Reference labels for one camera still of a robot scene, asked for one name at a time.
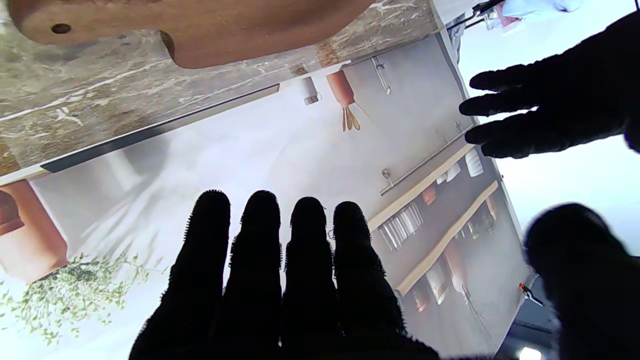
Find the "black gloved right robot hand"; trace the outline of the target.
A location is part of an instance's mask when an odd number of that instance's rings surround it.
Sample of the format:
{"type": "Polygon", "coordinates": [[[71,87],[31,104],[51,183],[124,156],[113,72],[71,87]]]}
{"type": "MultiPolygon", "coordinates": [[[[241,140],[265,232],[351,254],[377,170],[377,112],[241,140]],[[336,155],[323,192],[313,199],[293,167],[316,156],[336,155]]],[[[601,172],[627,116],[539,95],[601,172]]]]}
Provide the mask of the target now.
{"type": "MultiPolygon", "coordinates": [[[[208,190],[190,214],[160,304],[131,360],[438,360],[411,337],[361,208],[300,198],[281,255],[276,196],[250,196],[230,243],[230,200],[208,190]]],[[[561,360],[639,358],[639,260],[580,203],[542,214],[525,239],[560,323],[561,360]]]]}

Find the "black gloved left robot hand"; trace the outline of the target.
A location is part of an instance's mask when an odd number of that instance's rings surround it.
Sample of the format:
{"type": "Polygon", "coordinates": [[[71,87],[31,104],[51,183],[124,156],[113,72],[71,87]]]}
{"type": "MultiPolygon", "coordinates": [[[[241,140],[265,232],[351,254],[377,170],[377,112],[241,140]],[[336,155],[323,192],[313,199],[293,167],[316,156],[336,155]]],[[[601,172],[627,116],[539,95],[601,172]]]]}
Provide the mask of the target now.
{"type": "Polygon", "coordinates": [[[634,11],[561,54],[473,76],[470,87],[486,93],[459,112],[508,117],[474,126],[465,141],[486,157],[519,159],[622,135],[638,152],[639,25],[634,11]]]}

